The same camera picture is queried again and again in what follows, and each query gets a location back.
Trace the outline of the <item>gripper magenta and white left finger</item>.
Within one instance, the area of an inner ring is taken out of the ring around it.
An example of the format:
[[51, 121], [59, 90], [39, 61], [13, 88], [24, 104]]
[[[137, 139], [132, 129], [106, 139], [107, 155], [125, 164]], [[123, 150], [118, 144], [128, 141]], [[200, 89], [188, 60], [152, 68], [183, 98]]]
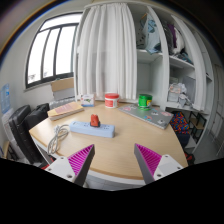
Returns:
[[89, 145], [69, 157], [60, 156], [46, 168], [46, 171], [84, 187], [94, 155], [95, 146]]

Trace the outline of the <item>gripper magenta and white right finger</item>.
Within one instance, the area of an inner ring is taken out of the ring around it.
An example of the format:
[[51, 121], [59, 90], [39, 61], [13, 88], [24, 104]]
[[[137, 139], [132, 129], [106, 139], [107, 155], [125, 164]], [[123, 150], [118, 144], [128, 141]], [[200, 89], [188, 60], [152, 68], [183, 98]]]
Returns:
[[140, 144], [134, 145], [134, 154], [145, 184], [150, 184], [182, 169], [170, 155], [160, 155]]

